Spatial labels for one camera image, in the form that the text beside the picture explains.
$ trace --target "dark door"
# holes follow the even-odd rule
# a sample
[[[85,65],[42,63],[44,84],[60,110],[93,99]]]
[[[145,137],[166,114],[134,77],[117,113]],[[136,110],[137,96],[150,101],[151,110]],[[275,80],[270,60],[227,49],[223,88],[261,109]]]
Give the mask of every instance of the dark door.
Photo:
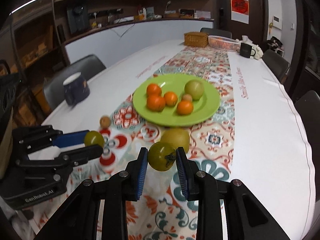
[[[265,28],[264,0],[249,0],[249,24],[231,20],[231,0],[217,0],[219,29],[230,31],[233,39],[247,35],[254,44],[263,41]]]

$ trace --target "mug handle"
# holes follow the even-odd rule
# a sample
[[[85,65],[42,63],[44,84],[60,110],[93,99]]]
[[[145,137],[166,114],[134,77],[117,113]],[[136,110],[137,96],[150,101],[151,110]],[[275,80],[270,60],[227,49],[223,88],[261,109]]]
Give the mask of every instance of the mug handle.
[[[64,88],[64,97],[69,106],[73,106],[75,104],[75,99],[72,96],[71,89],[69,86],[65,86]]]

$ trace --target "white tablecloth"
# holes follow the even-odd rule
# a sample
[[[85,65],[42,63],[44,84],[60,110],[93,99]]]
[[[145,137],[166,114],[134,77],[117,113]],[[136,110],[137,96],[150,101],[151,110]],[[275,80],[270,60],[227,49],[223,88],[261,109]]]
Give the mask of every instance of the white tablecloth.
[[[101,72],[88,84],[90,96],[73,109],[63,102],[45,120],[64,133],[95,130],[154,71],[181,51],[183,41],[145,48]],[[292,101],[262,60],[229,52],[235,100],[235,144],[231,179],[255,194],[291,240],[308,232],[315,206],[311,147]],[[30,155],[51,159],[54,147]],[[30,221],[33,229],[39,229]]]

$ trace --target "dark blue mug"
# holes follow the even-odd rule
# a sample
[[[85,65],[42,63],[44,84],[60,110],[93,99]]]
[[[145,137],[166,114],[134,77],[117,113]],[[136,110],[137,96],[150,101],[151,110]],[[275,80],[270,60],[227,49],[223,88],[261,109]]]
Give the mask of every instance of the dark blue mug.
[[[68,77],[63,82],[64,97],[69,106],[75,106],[79,102],[85,100],[90,94],[87,81],[81,75],[81,72],[77,72]]]

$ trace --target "tangerine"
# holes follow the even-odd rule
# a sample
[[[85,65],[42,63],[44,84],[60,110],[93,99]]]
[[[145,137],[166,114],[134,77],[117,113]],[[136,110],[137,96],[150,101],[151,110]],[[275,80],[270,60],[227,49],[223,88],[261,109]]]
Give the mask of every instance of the tangerine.
[[[167,106],[175,106],[176,103],[178,102],[178,96],[176,95],[176,93],[172,91],[166,92],[163,98]]]
[[[182,100],[177,105],[177,113],[180,115],[191,114],[193,111],[193,104],[190,101]]]
[[[163,97],[158,96],[156,94],[151,94],[147,98],[147,108],[149,108],[152,111],[160,112],[165,107],[165,100]]]
[[[147,87],[147,96],[150,96],[150,95],[157,95],[157,96],[160,96],[162,93],[162,90],[161,88],[157,85],[157,84],[149,84],[148,87]]]

